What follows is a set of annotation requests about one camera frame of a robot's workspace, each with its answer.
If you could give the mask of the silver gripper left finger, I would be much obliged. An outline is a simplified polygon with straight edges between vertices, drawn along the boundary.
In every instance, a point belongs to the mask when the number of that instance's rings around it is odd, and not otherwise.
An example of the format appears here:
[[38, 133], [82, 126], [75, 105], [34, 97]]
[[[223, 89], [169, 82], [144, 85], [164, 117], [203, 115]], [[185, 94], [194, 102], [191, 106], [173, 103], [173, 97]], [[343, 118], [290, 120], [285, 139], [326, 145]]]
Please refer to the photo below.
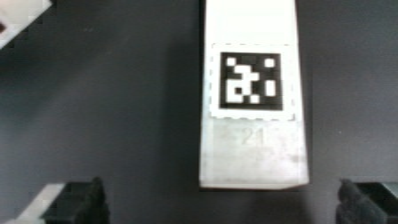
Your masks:
[[68, 182], [41, 215], [45, 224], [109, 224], [109, 204], [102, 178]]

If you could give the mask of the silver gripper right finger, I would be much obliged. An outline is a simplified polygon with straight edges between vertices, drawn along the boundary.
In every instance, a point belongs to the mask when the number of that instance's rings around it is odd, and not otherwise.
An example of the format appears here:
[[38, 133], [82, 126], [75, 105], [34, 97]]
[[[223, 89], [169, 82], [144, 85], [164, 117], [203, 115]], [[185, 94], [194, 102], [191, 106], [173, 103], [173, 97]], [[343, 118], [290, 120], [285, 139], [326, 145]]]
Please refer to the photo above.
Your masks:
[[398, 182], [342, 180], [336, 224], [398, 224]]

